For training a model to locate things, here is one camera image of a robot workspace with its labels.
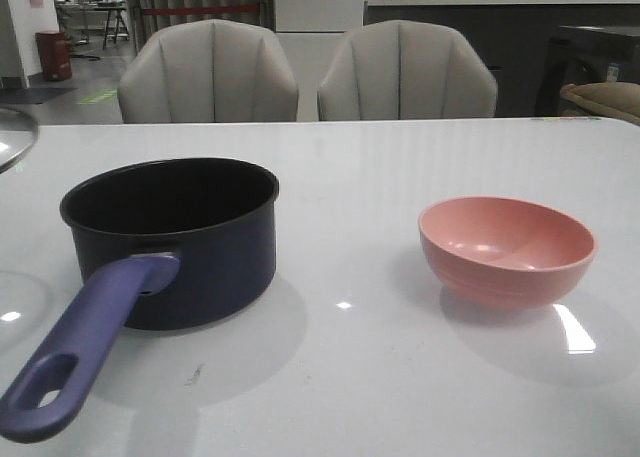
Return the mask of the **right beige chair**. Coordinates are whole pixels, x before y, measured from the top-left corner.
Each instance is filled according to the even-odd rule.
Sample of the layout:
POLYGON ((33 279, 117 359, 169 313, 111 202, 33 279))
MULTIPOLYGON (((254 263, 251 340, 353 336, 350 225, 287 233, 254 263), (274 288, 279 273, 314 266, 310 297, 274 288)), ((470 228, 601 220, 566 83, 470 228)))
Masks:
POLYGON ((344 34, 317 89, 322 121, 492 118, 498 84, 457 30, 392 20, 344 34))

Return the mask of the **red trash bin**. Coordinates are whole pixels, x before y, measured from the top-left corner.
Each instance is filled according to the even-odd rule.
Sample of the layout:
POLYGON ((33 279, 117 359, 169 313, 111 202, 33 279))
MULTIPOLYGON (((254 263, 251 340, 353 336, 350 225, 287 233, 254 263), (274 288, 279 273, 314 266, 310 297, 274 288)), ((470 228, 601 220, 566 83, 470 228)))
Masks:
POLYGON ((60 31, 35 34, 38 55, 45 81, 64 81, 72 77, 66 36, 60 31))

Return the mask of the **dark grey counter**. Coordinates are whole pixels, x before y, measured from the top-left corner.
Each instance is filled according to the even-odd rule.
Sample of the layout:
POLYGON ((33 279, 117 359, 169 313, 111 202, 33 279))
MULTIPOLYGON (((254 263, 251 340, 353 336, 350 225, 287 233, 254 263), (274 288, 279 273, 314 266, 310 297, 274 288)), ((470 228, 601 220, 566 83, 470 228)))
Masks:
POLYGON ((367 0, 365 22, 409 20, 461 32, 496 74, 498 117, 558 112, 562 26, 637 26, 639 0, 367 0))

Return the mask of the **beige chair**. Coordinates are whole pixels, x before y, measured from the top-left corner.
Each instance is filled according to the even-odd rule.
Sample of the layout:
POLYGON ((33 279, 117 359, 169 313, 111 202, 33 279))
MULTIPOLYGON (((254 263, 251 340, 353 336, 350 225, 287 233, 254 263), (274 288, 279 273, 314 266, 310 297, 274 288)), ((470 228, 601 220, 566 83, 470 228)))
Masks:
POLYGON ((317 89, 322 121, 492 118, 498 84, 457 30, 392 20, 344 34, 317 89))
POLYGON ((276 34, 219 19, 154 33, 117 95, 127 124, 294 122, 299 101, 276 34))

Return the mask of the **background desk with items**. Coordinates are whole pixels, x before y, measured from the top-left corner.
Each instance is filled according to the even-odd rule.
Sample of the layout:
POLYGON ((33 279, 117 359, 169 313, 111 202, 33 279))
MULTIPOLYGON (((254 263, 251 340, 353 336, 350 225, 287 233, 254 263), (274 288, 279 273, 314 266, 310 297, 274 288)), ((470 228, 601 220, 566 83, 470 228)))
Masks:
POLYGON ((77 44, 102 33, 102 48, 111 40, 129 40, 126 0, 54 0, 58 26, 77 44))

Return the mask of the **left beige chair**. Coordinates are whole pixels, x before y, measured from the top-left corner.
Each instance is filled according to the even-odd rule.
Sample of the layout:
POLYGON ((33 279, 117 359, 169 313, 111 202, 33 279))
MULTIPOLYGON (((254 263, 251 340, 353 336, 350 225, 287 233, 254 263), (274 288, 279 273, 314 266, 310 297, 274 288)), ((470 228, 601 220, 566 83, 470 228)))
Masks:
POLYGON ((276 34, 219 19, 154 33, 117 95, 127 124, 294 122, 299 101, 276 34))

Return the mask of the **glass lid blue knob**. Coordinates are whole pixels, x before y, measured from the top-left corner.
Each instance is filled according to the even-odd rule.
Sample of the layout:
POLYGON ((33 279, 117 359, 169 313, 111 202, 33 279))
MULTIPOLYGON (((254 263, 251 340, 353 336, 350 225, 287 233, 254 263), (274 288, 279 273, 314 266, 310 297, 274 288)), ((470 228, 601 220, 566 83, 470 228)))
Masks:
POLYGON ((30 114, 11 107, 1 108, 1 172, 20 162, 34 147, 39 124, 30 114))

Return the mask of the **pink plastic bowl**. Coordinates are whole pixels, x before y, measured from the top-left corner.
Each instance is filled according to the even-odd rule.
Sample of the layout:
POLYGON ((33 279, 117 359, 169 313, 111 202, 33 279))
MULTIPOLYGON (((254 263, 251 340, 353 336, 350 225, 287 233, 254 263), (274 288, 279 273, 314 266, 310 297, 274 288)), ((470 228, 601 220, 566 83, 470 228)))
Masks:
POLYGON ((579 220, 506 197, 464 196, 418 218, 427 263, 442 284, 478 305, 522 310, 570 293, 593 261, 597 241, 579 220))

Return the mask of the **red barrier belt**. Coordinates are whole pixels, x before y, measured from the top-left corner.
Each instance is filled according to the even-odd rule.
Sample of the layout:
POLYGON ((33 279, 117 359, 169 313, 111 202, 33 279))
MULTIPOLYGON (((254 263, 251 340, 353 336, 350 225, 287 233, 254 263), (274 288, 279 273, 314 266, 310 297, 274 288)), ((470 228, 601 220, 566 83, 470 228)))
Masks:
POLYGON ((261 12, 261 9, 262 5, 260 3, 255 3, 184 8, 141 8, 140 12, 144 16, 194 16, 236 13, 259 14, 261 12))

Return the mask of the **tan cushion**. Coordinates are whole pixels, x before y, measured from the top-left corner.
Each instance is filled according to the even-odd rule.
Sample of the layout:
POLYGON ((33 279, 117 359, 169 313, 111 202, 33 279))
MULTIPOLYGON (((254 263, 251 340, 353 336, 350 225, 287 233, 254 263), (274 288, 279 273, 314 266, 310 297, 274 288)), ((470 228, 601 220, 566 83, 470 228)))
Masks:
POLYGON ((575 115, 590 115, 639 124, 639 85, 630 82, 567 84, 560 98, 575 115))

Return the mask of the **white cabinet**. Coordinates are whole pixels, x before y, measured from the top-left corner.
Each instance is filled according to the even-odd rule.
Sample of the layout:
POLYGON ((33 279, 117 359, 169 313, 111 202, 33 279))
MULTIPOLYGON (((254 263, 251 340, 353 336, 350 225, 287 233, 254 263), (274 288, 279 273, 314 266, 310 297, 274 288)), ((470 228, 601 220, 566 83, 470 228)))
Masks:
POLYGON ((316 92, 342 34, 363 24, 365 0, 274 0, 275 32, 299 88, 297 119, 318 119, 316 92))

